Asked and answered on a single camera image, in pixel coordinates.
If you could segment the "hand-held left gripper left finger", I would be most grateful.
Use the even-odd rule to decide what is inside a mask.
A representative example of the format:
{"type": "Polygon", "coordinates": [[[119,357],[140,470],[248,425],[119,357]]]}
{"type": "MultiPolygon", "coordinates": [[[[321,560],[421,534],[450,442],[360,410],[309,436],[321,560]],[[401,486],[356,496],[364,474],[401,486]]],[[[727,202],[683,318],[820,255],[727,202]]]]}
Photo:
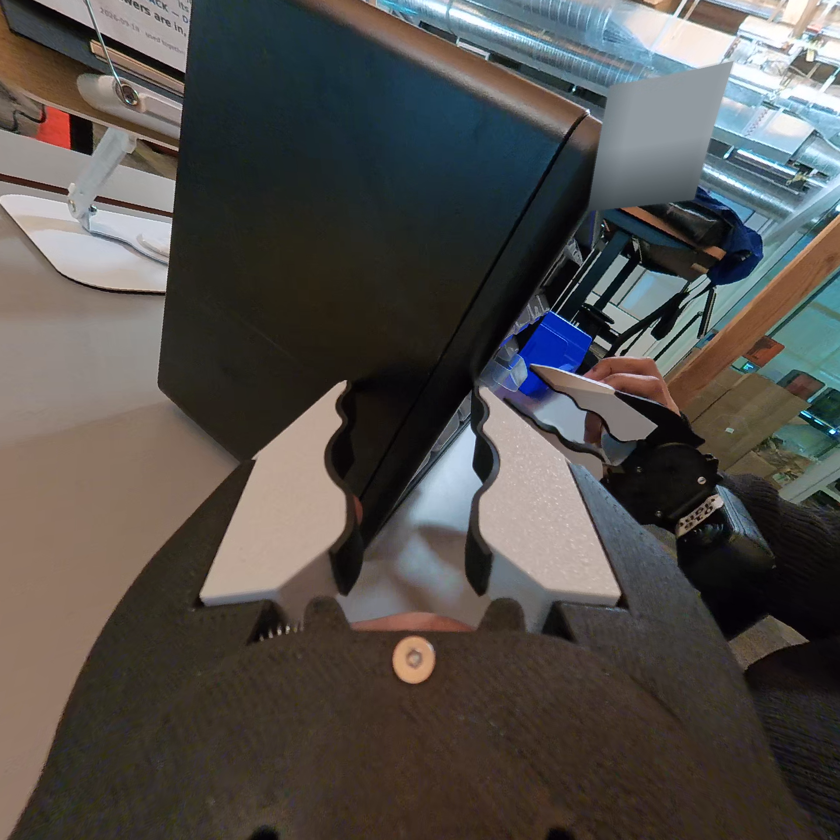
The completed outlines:
{"type": "Polygon", "coordinates": [[[361,574],[354,494],[340,474],[350,420],[341,381],[263,447],[207,574],[204,606],[305,607],[348,595],[361,574]]]}

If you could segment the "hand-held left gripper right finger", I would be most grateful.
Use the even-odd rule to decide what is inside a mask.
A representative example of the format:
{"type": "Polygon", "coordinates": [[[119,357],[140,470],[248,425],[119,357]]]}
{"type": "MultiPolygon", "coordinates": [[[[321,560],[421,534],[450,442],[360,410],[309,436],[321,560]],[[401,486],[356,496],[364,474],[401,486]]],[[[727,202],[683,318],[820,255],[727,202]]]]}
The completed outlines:
{"type": "Polygon", "coordinates": [[[574,478],[547,435],[484,386],[471,396],[465,576],[480,597],[521,608],[618,606],[622,593],[574,478]]]}

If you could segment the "blue plastic storage bin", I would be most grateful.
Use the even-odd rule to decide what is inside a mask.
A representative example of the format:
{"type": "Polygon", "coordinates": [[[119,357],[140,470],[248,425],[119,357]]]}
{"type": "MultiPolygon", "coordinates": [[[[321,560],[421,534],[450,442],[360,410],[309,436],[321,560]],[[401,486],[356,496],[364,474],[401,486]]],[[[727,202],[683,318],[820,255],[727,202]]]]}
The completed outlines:
{"type": "Polygon", "coordinates": [[[590,349],[592,337],[553,311],[514,336],[518,354],[528,369],[534,364],[576,373],[590,349]]]}

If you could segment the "large black box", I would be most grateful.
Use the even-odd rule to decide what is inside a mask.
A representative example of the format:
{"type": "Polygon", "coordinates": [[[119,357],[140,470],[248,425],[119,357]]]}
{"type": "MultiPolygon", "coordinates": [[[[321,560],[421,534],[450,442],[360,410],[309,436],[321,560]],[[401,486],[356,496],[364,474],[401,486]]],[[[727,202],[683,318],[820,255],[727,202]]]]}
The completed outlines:
{"type": "Polygon", "coordinates": [[[195,2],[161,391],[246,460],[350,383],[371,539],[580,225],[600,133],[364,2],[195,2]]]}

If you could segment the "grey desk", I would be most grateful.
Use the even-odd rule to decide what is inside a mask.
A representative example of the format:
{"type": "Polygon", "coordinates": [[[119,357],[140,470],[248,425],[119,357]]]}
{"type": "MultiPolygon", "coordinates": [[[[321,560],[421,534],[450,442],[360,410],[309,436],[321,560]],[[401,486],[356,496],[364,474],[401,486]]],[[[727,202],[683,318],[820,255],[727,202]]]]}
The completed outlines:
{"type": "MultiPolygon", "coordinates": [[[[2,131],[2,195],[59,199],[84,155],[2,131]]],[[[157,385],[164,300],[64,278],[2,209],[2,838],[91,647],[151,557],[235,468],[157,385]]],[[[469,426],[367,550],[351,621],[476,625],[463,574],[469,426]]]]}

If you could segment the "person's right hand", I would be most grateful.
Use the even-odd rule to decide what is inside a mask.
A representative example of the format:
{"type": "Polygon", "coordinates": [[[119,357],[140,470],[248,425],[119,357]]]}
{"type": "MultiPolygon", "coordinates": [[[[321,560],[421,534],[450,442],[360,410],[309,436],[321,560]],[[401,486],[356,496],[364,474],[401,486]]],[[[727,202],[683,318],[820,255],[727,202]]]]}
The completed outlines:
{"type": "Polygon", "coordinates": [[[585,372],[584,377],[594,382],[607,384],[619,392],[659,403],[681,419],[684,418],[656,362],[650,358],[630,356],[604,358],[585,372]]]}

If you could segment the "clear plastic container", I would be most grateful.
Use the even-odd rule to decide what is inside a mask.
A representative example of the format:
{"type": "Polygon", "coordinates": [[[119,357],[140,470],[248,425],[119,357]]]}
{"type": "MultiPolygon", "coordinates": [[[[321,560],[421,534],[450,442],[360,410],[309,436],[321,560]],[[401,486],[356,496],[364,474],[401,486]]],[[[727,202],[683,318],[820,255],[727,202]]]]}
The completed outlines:
{"type": "Polygon", "coordinates": [[[499,352],[493,359],[493,379],[496,387],[509,393],[520,390],[529,375],[529,368],[519,353],[507,355],[499,352]]]}

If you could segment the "stack of cardboard boxes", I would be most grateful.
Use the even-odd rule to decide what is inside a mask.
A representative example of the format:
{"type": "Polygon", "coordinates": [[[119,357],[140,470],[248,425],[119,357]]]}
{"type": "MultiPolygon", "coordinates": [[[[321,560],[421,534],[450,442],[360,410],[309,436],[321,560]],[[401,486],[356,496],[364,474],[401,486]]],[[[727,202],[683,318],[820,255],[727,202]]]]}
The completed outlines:
{"type": "Polygon", "coordinates": [[[799,370],[772,378],[750,364],[728,368],[685,415],[723,471],[779,486],[838,449],[838,390],[799,370]]]}

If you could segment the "black work table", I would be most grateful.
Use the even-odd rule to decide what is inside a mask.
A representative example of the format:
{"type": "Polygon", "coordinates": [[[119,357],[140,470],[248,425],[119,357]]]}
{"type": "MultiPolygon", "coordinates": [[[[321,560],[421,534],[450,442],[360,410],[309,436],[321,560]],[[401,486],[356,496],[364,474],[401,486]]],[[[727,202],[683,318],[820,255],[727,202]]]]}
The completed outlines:
{"type": "Polygon", "coordinates": [[[695,298],[693,286],[707,278],[728,252],[720,244],[695,241],[687,229],[672,225],[671,218],[642,207],[596,215],[601,219],[600,237],[575,274],[560,313],[589,334],[593,343],[601,342],[607,355],[615,356],[626,354],[644,333],[655,340],[670,333],[695,298]],[[606,306],[638,268],[677,277],[681,286],[649,314],[620,331],[606,306]]]}

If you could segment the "wooden beam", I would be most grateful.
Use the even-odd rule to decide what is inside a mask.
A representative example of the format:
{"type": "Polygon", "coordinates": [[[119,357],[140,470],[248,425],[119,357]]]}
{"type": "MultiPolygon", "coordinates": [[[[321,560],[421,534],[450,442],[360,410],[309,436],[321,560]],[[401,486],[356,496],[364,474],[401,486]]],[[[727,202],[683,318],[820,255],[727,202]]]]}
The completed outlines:
{"type": "Polygon", "coordinates": [[[835,217],[671,378],[668,388],[678,407],[685,409],[698,392],[750,350],[838,267],[839,218],[835,217]]]}

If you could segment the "blue jacket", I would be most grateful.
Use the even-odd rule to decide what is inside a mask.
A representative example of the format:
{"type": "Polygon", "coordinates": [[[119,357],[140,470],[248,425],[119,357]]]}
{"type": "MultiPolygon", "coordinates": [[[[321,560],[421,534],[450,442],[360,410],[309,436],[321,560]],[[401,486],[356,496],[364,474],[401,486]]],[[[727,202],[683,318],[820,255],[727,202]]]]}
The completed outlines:
{"type": "Polygon", "coordinates": [[[696,190],[695,202],[728,225],[720,245],[725,255],[707,273],[711,286],[730,286],[749,277],[763,258],[761,235],[746,225],[727,203],[719,201],[702,186],[696,190]]]}

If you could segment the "person's dark sweater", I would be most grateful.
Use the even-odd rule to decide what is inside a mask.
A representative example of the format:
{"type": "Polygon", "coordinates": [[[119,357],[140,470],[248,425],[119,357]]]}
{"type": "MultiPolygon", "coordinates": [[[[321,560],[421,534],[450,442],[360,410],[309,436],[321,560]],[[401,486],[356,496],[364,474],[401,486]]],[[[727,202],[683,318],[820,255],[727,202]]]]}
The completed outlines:
{"type": "Polygon", "coordinates": [[[805,637],[744,678],[785,782],[820,838],[839,838],[838,614],[791,625],[805,637]]]}

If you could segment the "white tablet stand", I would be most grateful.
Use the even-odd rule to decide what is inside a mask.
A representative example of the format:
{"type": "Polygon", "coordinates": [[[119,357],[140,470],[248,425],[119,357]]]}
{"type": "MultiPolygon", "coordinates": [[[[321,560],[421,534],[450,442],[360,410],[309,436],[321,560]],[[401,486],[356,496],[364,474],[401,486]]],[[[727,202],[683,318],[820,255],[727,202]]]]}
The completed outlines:
{"type": "MultiPolygon", "coordinates": [[[[84,73],[81,97],[94,108],[178,140],[180,102],[120,77],[84,73]]],[[[101,189],[123,159],[134,152],[137,135],[108,128],[91,161],[61,203],[22,194],[2,196],[3,210],[64,277],[95,290],[163,296],[166,291],[172,223],[114,213],[96,206],[101,189]]]]}

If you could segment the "white printed sign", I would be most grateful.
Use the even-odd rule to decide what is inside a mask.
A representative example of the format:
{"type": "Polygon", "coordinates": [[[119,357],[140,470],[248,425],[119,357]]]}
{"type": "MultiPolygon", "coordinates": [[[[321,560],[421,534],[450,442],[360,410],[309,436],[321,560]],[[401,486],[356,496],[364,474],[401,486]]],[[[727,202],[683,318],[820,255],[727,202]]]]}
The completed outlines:
{"type": "Polygon", "coordinates": [[[191,1],[94,1],[91,7],[104,36],[185,71],[191,1]]]}

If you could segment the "silver air duct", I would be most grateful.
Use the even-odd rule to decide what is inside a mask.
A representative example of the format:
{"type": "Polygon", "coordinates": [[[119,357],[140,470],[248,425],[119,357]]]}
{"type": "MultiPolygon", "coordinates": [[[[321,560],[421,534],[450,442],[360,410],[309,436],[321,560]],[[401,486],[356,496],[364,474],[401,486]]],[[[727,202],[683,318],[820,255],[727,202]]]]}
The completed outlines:
{"type": "Polygon", "coordinates": [[[407,23],[454,43],[538,70],[573,85],[604,93],[619,83],[656,78],[643,64],[613,56],[544,27],[526,24],[472,2],[374,2],[407,23]]]}

